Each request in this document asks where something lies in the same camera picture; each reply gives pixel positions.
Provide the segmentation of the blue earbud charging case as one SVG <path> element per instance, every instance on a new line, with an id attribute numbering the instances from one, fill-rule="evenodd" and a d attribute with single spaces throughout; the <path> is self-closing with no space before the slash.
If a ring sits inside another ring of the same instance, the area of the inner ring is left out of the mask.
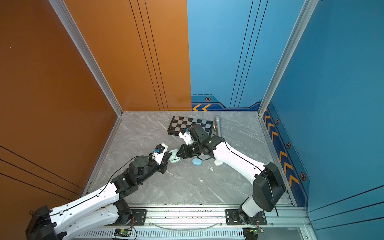
<path id="1" fill-rule="evenodd" d="M 194 166 L 201 166 L 202 165 L 202 160 L 200 160 L 200 159 L 193 159 L 192 160 L 192 163 L 193 163 L 193 165 Z"/>

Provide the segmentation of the green earbud charging case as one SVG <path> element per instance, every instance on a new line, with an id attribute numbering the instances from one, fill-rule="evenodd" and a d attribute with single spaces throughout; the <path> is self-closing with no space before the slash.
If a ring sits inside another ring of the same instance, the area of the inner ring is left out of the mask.
<path id="1" fill-rule="evenodd" d="M 181 158 L 177 156 L 177 153 L 178 153 L 177 149 L 171 150 L 170 153 L 171 153 L 171 156 L 169 157 L 170 163 L 174 164 L 181 160 Z"/>

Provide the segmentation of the white earbud charging case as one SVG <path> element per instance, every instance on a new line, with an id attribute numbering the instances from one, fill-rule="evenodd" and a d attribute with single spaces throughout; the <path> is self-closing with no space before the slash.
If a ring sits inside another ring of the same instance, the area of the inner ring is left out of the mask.
<path id="1" fill-rule="evenodd" d="M 220 160 L 215 160 L 215 161 L 214 161 L 214 165 L 217 166 L 217 167 L 218 167 L 218 166 L 222 166 L 223 164 L 224 164 L 223 161 L 220 161 Z"/>

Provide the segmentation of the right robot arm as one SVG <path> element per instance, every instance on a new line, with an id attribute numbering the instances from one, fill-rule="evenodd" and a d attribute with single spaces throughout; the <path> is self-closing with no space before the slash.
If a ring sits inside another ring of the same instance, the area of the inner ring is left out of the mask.
<path id="1" fill-rule="evenodd" d="M 274 163 L 265 165 L 251 159 L 231 147 L 223 137 L 206 133 L 201 125 L 180 132 L 179 137 L 185 142 L 177 153 L 179 158 L 210 156 L 236 170 L 253 185 L 252 196 L 238 208 L 242 224 L 252 224 L 262 211 L 270 213 L 286 192 L 284 180 Z"/>

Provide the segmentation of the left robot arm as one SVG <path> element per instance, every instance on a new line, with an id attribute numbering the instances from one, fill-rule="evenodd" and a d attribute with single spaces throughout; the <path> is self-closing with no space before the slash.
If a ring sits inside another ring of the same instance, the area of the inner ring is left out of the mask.
<path id="1" fill-rule="evenodd" d="M 26 229 L 26 238 L 71 240 L 105 225 L 132 223 L 132 211 L 125 197 L 137 191 L 153 174 L 165 173 L 171 155 L 165 152 L 135 157 L 123 173 L 99 190 L 59 207 L 37 209 Z"/>

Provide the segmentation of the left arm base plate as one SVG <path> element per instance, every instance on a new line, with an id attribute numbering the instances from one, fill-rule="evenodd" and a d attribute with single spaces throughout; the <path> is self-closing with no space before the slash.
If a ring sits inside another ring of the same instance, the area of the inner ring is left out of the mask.
<path id="1" fill-rule="evenodd" d="M 146 209 L 133 209 L 129 210 L 126 213 L 118 215 L 118 218 L 115 222 L 111 224 L 111 226 L 144 226 L 147 218 L 147 210 Z"/>

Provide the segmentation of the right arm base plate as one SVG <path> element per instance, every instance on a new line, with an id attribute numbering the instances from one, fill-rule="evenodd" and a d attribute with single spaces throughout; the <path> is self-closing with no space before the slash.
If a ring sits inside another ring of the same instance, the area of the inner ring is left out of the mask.
<path id="1" fill-rule="evenodd" d="M 268 224 L 264 211 L 261 211 L 257 213 L 254 217 L 247 218 L 247 219 L 246 217 L 241 217 L 237 209 L 226 209 L 225 214 L 226 214 L 226 223 L 228 226 L 235 226 L 235 225 L 266 226 Z"/>

